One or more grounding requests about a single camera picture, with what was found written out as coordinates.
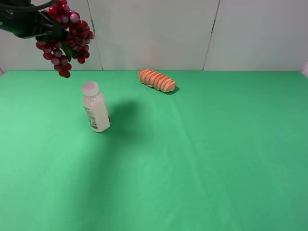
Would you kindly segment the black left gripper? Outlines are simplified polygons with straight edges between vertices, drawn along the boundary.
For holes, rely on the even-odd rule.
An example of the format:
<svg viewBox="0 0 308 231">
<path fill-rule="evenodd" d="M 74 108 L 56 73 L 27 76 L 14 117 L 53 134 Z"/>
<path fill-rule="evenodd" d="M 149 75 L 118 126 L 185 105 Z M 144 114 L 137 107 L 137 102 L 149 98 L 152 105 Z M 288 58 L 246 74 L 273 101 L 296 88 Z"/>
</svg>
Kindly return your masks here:
<svg viewBox="0 0 308 231">
<path fill-rule="evenodd" d="M 64 42 L 68 32 L 43 10 L 50 5 L 50 1 L 34 5 L 30 0 L 2 0 L 0 29 L 22 39 L 36 37 L 38 41 Z"/>
</svg>

